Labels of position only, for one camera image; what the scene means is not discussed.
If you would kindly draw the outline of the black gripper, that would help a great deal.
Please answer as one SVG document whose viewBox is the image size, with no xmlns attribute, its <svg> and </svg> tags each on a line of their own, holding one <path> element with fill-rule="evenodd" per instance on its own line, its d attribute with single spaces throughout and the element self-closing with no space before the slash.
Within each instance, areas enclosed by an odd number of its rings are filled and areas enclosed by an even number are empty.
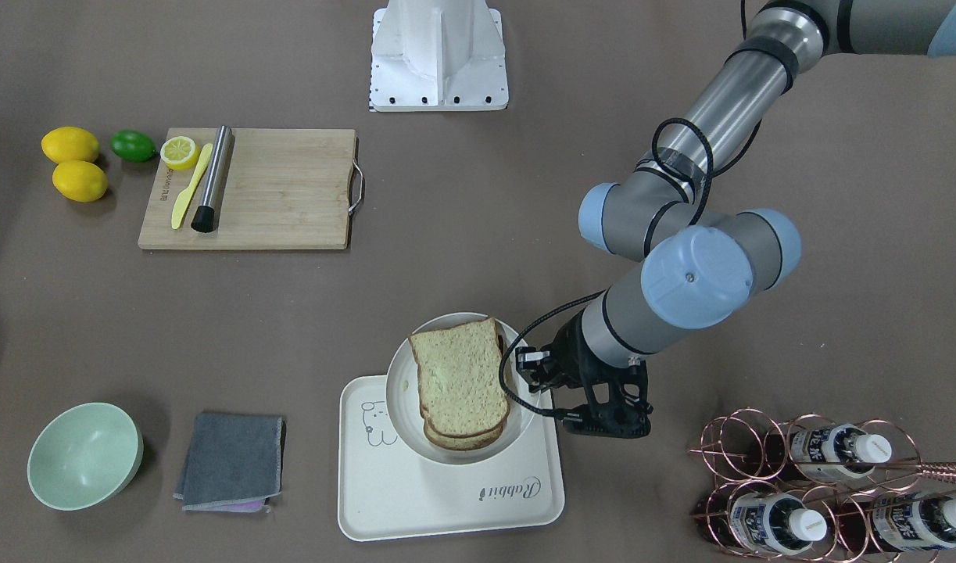
<svg viewBox="0 0 956 563">
<path fill-rule="evenodd" d="M 521 346 L 514 339 L 514 370 L 530 393 L 567 387 L 581 389 L 585 403 L 577 407 L 535 407 L 514 396 L 514 402 L 535 414 L 559 421 L 573 434 L 615 439 L 646 437 L 652 430 L 648 400 L 648 368 L 642 357 L 618 360 L 616 366 L 596 357 L 582 338 L 575 317 L 542 349 Z"/>
</svg>

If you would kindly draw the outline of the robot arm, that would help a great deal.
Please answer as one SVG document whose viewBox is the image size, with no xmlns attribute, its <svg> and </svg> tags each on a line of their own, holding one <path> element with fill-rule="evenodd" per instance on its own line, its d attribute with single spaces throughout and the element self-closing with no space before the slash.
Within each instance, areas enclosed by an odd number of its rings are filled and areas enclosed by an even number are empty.
<svg viewBox="0 0 956 563">
<path fill-rule="evenodd" d="M 956 1 L 772 1 L 743 19 L 743 41 L 684 117 L 657 125 L 627 181 L 585 195 L 582 238 L 636 265 L 577 299 L 581 310 L 548 346 L 507 346 L 499 385 L 511 403 L 575 434 L 649 434 L 646 359 L 721 323 L 800 261 L 799 232 L 784 214 L 710 213 L 707 199 L 768 108 L 831 54 L 956 56 Z M 530 393 L 582 389 L 585 403 L 536 407 L 507 388 L 513 373 Z"/>
</svg>

